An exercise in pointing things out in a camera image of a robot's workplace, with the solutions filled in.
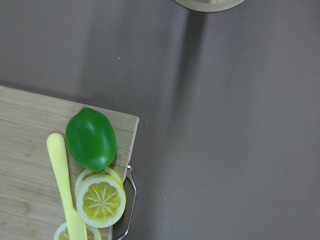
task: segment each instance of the lemon slice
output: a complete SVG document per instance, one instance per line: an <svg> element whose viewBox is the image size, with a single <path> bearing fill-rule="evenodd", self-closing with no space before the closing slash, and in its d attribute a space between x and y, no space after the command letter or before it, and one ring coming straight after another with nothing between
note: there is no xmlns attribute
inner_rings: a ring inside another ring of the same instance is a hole
<svg viewBox="0 0 320 240"><path fill-rule="evenodd" d="M79 186L76 209L82 220L94 228L106 228L115 224L125 207L125 190L110 175L89 176Z"/></svg>
<svg viewBox="0 0 320 240"><path fill-rule="evenodd" d="M99 229L92 227L92 226L86 226L86 235L88 240L101 240L101 233ZM55 231L53 240L69 240L69 234L67 229L67 223L62 223L58 229Z"/></svg>
<svg viewBox="0 0 320 240"><path fill-rule="evenodd" d="M110 175L112 177L114 177L121 185L122 185L122 179L119 176L119 174L113 170L110 167L107 167L105 170L103 171L91 171L88 169L83 170L80 175L77 177L76 181L75 181L75 185L74 185L74 193L77 196L78 192L79 192L79 186L82 183L83 180L87 179L90 176L96 175L96 174L106 174L106 175Z"/></svg>

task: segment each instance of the gray table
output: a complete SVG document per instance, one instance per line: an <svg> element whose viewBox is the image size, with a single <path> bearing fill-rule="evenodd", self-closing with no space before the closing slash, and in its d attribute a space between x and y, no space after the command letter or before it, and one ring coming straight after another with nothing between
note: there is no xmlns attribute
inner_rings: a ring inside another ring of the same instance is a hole
<svg viewBox="0 0 320 240"><path fill-rule="evenodd" d="M318 240L320 1L0 1L0 84L140 117L130 240Z"/></svg>

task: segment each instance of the metal handle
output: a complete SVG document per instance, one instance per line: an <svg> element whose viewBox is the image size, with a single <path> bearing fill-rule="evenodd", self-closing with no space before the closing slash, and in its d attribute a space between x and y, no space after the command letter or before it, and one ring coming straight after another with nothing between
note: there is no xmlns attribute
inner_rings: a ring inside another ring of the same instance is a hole
<svg viewBox="0 0 320 240"><path fill-rule="evenodd" d="M131 220L132 220L132 215L133 215L133 213L134 213L136 198L137 198L137 188L136 188L134 179L133 179L133 177L132 177L131 162L129 162L129 164L128 164L128 166L127 166L125 177L129 179L129 181L130 181L130 183L131 183L131 185L132 185L132 187L133 187L134 197L133 197L132 209L131 209L131 214L130 214L130 219L129 219L128 227L126 228L126 230L125 230L125 232L122 234L122 236L120 236L120 237L117 238L116 240L122 240L122 239L124 239L124 238L126 237L126 235L128 234L129 228L130 228L130 224L131 224Z"/></svg>

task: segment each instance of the yellow knife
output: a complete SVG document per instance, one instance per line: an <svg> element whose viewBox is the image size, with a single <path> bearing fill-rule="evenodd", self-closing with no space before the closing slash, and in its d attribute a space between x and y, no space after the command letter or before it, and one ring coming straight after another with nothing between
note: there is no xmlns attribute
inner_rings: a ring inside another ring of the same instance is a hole
<svg viewBox="0 0 320 240"><path fill-rule="evenodd" d="M59 133L52 133L47 138L46 145L60 191L69 239L87 240L86 224L79 216L72 201L65 139Z"/></svg>

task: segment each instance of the cutting board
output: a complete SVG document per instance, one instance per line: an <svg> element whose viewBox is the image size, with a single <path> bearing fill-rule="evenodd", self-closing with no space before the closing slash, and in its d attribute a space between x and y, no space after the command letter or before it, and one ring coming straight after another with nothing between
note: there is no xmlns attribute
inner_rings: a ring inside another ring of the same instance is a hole
<svg viewBox="0 0 320 240"><path fill-rule="evenodd" d="M117 140L111 168L124 180L138 117L0 86L0 239L51 240L65 221L46 140L51 133L65 136L68 121L83 107L110 120ZM74 196L76 179L84 169L69 153L68 164ZM112 227L101 229L101 235L111 240Z"/></svg>

